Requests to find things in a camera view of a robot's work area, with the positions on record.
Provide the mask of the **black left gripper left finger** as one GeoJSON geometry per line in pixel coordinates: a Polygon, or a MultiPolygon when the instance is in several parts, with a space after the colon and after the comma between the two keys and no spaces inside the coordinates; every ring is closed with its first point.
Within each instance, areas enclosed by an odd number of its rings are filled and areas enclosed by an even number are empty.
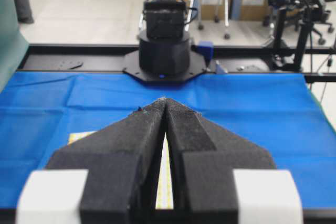
{"type": "Polygon", "coordinates": [[[54,151],[21,192],[17,223],[128,223],[157,146],[165,99],[54,151]]]}

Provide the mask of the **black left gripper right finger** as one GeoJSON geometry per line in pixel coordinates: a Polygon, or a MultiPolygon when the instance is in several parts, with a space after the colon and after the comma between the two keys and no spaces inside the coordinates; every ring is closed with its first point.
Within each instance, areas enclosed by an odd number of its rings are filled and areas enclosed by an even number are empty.
{"type": "Polygon", "coordinates": [[[166,101],[176,191],[192,223],[303,223],[290,171],[264,148],[166,101]]]}

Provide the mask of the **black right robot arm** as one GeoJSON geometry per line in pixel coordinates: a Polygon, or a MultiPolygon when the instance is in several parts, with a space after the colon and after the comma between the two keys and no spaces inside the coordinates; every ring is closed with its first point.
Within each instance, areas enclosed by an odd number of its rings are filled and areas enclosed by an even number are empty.
{"type": "Polygon", "coordinates": [[[209,72],[209,61],[191,50],[185,29],[194,10],[185,0],[145,0],[146,29],[138,34],[138,49],[124,56],[123,72],[144,82],[176,83],[209,72]]]}

